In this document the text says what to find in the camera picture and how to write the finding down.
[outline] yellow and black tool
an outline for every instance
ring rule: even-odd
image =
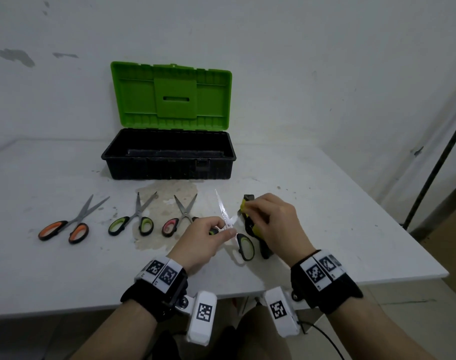
[[[267,243],[263,239],[260,229],[253,222],[253,220],[245,213],[245,202],[253,201],[255,199],[254,194],[245,194],[243,196],[242,204],[240,205],[240,213],[242,214],[243,219],[245,220],[245,231],[248,235],[253,236],[258,239],[260,242],[260,253],[263,259],[268,259],[273,255],[273,251],[268,248]]]

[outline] red-handled scissors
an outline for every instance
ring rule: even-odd
[[[77,222],[77,226],[75,229],[69,234],[69,239],[68,242],[70,244],[78,244],[79,242],[82,242],[85,237],[88,236],[88,233],[90,231],[90,228],[88,225],[84,222],[81,222],[81,220],[90,213],[92,213],[94,210],[96,210],[99,206],[105,203],[105,201],[109,197],[106,197],[104,200],[99,202],[98,204],[95,204],[92,208],[88,209],[90,206],[91,200],[93,199],[93,194],[91,197],[86,201],[84,204],[83,208],[81,208],[80,213],[78,216],[76,216],[73,220],[71,221],[57,221],[55,223],[49,224],[46,226],[43,230],[40,231],[38,234],[38,238],[45,242],[46,240],[50,240],[52,237],[58,235],[61,231],[63,231],[65,228],[67,228],[69,225],[71,225],[73,222]]]
[[[175,196],[175,201],[176,204],[178,205],[179,210],[181,211],[181,217],[180,218],[171,218],[166,223],[163,225],[163,228],[161,229],[161,233],[163,234],[164,237],[169,238],[173,236],[173,234],[176,232],[178,228],[178,223],[180,223],[183,218],[188,218],[189,222],[192,223],[193,220],[196,220],[197,217],[192,217],[189,215],[189,212],[191,211],[191,208],[193,207],[193,204],[195,203],[196,196],[198,196],[198,193],[195,194],[191,202],[189,203],[188,207],[185,208]]]

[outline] brown stain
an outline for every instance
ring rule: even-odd
[[[176,205],[174,194],[181,201],[191,200],[198,189],[196,185],[188,180],[157,180],[153,184],[137,190],[140,193],[141,204],[143,204],[154,192],[157,193],[155,198],[148,208],[143,212],[143,216],[147,216],[153,220],[154,229],[148,236],[141,236],[138,231],[138,225],[132,225],[132,232],[135,238],[135,247],[138,250],[161,249],[165,248],[166,252],[176,244],[180,236],[185,232],[189,225],[187,218],[183,219],[179,224],[175,235],[164,237],[161,234],[161,228],[168,219],[180,218],[181,212]],[[191,210],[191,214],[196,216],[196,201]]]

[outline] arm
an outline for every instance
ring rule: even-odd
[[[245,211],[268,247],[290,267],[315,252],[291,204],[267,193],[248,201]],[[433,359],[365,298],[349,298],[327,318],[353,359]]]
[[[210,236],[209,230],[225,226],[219,217],[199,218],[189,225],[167,255],[186,272],[199,269],[215,254],[218,247],[236,235],[235,229]],[[157,322],[133,300],[121,304],[72,356],[80,359],[140,359],[153,336]]]

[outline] person's left hand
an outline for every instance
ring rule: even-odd
[[[216,216],[196,219],[188,226],[167,257],[180,264],[187,273],[199,269],[210,261],[221,244],[236,235],[234,228],[209,235],[210,229],[215,226],[222,228],[225,221]]]

